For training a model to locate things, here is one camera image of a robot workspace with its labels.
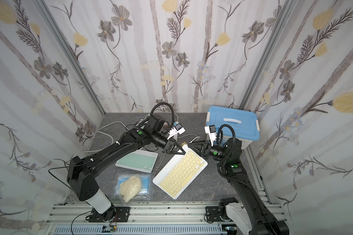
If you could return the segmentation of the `green white keyboard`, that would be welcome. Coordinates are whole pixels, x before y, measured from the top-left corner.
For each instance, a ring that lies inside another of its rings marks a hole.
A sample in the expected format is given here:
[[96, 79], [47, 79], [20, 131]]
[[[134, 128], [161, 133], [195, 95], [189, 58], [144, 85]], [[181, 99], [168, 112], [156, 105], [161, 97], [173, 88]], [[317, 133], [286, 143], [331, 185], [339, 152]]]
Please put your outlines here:
[[151, 173], [157, 158], [156, 152], [136, 150], [119, 159], [115, 165], [125, 169]]

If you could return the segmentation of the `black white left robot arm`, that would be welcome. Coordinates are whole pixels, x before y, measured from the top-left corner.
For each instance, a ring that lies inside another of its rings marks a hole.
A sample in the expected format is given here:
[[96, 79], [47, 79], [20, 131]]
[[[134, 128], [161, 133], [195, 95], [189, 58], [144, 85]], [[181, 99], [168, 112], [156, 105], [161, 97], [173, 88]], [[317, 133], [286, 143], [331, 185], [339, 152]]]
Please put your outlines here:
[[82, 159], [76, 156], [71, 159], [67, 183], [80, 201], [85, 201], [92, 207], [86, 217], [88, 222], [112, 222], [117, 216], [115, 206], [95, 180], [108, 166], [149, 144], [154, 144], [166, 154], [185, 154], [185, 150], [176, 140], [166, 136], [169, 131], [161, 130], [164, 123], [162, 116], [150, 115], [137, 126], [124, 132], [117, 143], [91, 156]]

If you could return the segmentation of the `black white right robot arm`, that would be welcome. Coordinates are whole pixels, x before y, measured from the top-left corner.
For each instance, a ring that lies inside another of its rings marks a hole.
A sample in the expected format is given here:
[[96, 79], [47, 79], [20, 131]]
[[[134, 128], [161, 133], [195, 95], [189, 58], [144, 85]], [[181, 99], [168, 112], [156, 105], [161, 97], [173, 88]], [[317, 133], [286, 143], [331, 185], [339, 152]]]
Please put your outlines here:
[[188, 147], [202, 158], [218, 161], [218, 174], [233, 187], [243, 204], [239, 206], [233, 198], [222, 199], [219, 204], [220, 217], [231, 220], [243, 235], [288, 235], [289, 227], [278, 220], [261, 200], [252, 186], [242, 161], [242, 142], [229, 138], [224, 145], [194, 142]]

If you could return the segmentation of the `white cable yellow keyboard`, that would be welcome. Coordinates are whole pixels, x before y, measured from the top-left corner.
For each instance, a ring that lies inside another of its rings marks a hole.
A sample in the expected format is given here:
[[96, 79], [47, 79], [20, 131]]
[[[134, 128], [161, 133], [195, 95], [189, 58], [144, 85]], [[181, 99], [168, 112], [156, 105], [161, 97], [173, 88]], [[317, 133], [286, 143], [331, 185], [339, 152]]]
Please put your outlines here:
[[201, 138], [200, 136], [195, 135], [195, 134], [186, 134], [186, 135], [178, 136], [176, 140], [181, 143], [189, 144], [189, 143], [192, 143], [194, 141], [199, 140], [200, 138]]

